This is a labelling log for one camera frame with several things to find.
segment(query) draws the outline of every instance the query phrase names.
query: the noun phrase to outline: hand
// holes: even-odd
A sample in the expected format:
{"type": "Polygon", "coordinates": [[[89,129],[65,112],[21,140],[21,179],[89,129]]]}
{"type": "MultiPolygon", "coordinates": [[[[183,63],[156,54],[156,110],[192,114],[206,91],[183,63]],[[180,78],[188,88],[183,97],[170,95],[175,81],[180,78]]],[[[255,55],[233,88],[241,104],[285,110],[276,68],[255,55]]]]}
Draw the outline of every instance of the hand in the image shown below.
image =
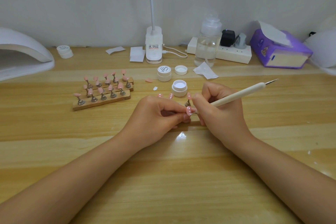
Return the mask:
{"type": "Polygon", "coordinates": [[[159,141],[180,122],[190,122],[185,106],[170,99],[147,96],[139,101],[120,134],[140,150],[159,141]]]}
{"type": "Polygon", "coordinates": [[[202,94],[195,94],[192,102],[198,110],[202,125],[207,125],[211,133],[226,144],[228,141],[240,140],[251,135],[243,115],[241,99],[220,107],[210,103],[237,92],[221,84],[206,82],[202,94]]]}

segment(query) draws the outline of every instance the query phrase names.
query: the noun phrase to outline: pen tip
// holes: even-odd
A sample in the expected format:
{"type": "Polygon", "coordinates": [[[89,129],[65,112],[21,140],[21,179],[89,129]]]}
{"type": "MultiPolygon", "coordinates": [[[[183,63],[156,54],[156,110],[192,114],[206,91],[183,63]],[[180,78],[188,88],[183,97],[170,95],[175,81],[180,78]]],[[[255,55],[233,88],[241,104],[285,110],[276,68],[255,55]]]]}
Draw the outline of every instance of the pen tip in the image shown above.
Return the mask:
{"type": "Polygon", "coordinates": [[[265,84],[267,85],[267,84],[270,84],[270,83],[275,82],[275,81],[277,81],[277,80],[279,80],[279,79],[275,79],[275,80],[273,80],[273,81],[266,82],[265,84]]]}

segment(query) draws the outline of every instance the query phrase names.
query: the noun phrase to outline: charging cable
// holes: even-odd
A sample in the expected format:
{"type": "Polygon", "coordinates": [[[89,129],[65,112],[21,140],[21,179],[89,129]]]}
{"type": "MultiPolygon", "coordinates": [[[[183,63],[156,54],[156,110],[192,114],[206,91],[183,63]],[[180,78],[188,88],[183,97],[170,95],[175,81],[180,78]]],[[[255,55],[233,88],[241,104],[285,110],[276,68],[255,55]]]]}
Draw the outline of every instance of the charging cable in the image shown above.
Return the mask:
{"type": "Polygon", "coordinates": [[[162,50],[162,54],[165,54],[165,53],[172,53],[172,54],[175,54],[175,55],[177,55],[177,56],[179,56],[179,57],[181,57],[181,58],[184,58],[184,59],[188,57],[188,54],[183,53],[183,52],[180,52],[179,50],[177,50],[177,49],[175,49],[175,48],[167,47],[167,46],[165,46],[165,44],[163,44],[163,47],[164,47],[164,48],[167,48],[167,49],[171,49],[171,50],[177,51],[177,52],[183,54],[184,56],[178,55],[178,54],[175,53],[175,52],[169,52],[169,51],[164,51],[164,50],[162,50]]]}

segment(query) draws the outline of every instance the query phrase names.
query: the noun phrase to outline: white wall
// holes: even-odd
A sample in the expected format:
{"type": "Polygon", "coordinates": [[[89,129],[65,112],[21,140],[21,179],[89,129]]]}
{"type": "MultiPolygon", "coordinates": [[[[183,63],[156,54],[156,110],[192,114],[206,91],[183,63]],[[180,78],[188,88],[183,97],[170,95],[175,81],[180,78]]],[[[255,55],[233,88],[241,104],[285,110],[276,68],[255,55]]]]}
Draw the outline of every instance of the white wall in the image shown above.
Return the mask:
{"type": "MultiPolygon", "coordinates": [[[[154,0],[165,44],[196,36],[206,8],[223,26],[251,35],[251,21],[271,23],[304,39],[336,11],[336,0],[154,0]]],[[[149,0],[0,0],[0,26],[45,46],[139,46],[151,24],[149,0]]]]}

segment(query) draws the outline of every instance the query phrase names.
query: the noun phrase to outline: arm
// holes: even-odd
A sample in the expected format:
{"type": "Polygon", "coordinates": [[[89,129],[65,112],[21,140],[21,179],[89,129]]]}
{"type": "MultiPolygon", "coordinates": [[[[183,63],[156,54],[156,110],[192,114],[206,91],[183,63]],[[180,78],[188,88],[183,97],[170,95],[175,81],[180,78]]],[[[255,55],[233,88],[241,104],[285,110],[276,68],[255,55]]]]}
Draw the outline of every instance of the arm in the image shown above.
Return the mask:
{"type": "Polygon", "coordinates": [[[219,108],[209,104],[234,92],[205,83],[202,94],[192,99],[201,124],[249,165],[304,223],[334,223],[335,180],[255,138],[246,126],[240,99],[219,108]]]}
{"type": "Polygon", "coordinates": [[[1,223],[69,223],[127,159],[182,121],[190,121],[186,107],[169,99],[143,98],[115,137],[3,202],[1,223]]]}

